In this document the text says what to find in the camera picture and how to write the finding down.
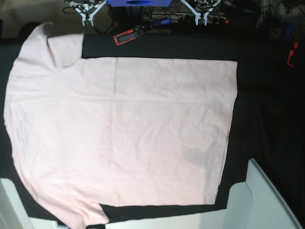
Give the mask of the pink T-shirt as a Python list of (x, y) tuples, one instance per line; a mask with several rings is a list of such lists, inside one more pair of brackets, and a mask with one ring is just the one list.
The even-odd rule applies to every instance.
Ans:
[(4, 124), (34, 200), (72, 229), (102, 205), (213, 205), (227, 154), (237, 62), (82, 58), (83, 34), (23, 43)]

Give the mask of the blue box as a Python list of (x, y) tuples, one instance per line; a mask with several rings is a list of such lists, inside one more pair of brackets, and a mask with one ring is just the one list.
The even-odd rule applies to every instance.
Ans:
[(107, 0), (113, 7), (168, 7), (171, 0)]

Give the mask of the red clamp right edge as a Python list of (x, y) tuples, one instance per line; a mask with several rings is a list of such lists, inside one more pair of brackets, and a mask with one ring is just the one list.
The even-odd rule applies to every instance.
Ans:
[(293, 48), (291, 48), (290, 51), (289, 51), (289, 55), (288, 55), (286, 64), (287, 64), (288, 66), (290, 66), (290, 67), (293, 67), (293, 66), (294, 66), (294, 64), (292, 63), (292, 58), (293, 58), (294, 53), (295, 53), (295, 51), (296, 51), (297, 48), (298, 48), (298, 43), (295, 42), (295, 43), (293, 44)]

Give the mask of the black table cloth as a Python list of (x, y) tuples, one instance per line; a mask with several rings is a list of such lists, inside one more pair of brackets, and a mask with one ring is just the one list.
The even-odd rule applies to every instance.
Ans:
[(290, 45), (191, 35), (145, 35), (116, 45), (111, 35), (85, 35), (82, 55), (237, 61), (238, 95), (223, 178), (216, 203), (190, 207), (107, 206), (111, 222), (152, 219), (226, 208), (229, 189), (243, 182), (254, 158), (297, 216), (305, 222), (305, 46), (287, 65)]

